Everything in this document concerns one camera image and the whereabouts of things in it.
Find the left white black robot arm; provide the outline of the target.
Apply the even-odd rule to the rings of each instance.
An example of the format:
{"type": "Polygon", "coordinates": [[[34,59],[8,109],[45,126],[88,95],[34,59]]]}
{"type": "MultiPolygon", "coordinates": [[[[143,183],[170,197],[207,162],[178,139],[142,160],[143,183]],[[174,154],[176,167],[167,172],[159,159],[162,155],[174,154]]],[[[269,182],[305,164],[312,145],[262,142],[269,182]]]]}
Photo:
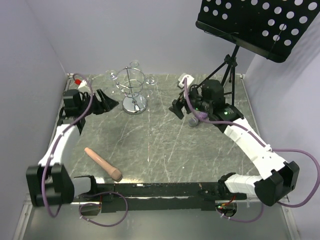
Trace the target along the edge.
{"type": "Polygon", "coordinates": [[[82,118],[76,124],[72,123],[82,113],[101,115],[118,105],[118,101],[108,97],[101,89],[93,95],[77,89],[63,93],[63,107],[59,112],[53,141],[39,163],[29,166],[26,170],[30,199],[35,207],[45,205],[43,195],[46,196],[49,206],[70,204],[79,195],[87,201],[93,201],[98,197],[99,189],[94,176],[71,178],[65,167],[86,120],[82,118]]]}

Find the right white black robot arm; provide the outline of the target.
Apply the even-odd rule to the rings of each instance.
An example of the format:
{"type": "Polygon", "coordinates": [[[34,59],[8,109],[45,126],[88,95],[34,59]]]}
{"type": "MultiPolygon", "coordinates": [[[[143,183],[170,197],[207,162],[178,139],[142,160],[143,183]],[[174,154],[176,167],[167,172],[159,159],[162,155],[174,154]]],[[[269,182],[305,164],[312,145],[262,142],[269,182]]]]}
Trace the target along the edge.
{"type": "Polygon", "coordinates": [[[295,189],[300,168],[275,153],[253,130],[244,115],[226,103],[224,88],[218,80],[205,80],[201,91],[187,78],[178,83],[183,91],[169,108],[179,119],[186,112],[194,113],[201,121],[213,123],[245,153],[259,174],[246,176],[224,175],[218,187],[219,196],[230,199],[235,193],[255,195],[266,206],[273,206],[295,189]]]}

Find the clear wine glass front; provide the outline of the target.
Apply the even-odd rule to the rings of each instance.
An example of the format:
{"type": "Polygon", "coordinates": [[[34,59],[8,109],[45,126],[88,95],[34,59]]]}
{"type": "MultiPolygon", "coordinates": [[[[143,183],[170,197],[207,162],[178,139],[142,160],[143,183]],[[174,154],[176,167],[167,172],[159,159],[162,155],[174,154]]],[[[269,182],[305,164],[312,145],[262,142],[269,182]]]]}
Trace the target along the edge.
{"type": "Polygon", "coordinates": [[[152,90],[150,90],[150,89],[148,89],[147,91],[146,91],[146,97],[148,98],[148,99],[152,99],[153,98],[153,91],[152,90]]]}

